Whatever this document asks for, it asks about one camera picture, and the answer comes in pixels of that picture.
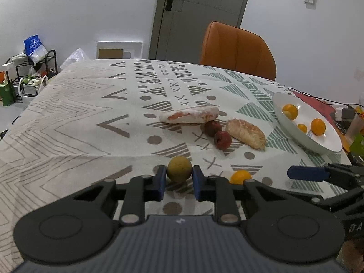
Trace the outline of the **person's right hand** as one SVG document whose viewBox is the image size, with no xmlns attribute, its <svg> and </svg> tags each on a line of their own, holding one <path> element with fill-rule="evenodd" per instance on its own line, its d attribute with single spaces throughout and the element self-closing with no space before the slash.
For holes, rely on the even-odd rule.
<svg viewBox="0 0 364 273">
<path fill-rule="evenodd" d="M 343 244 L 337 260 L 352 273 L 363 272 L 363 239 L 350 240 Z"/>
</svg>

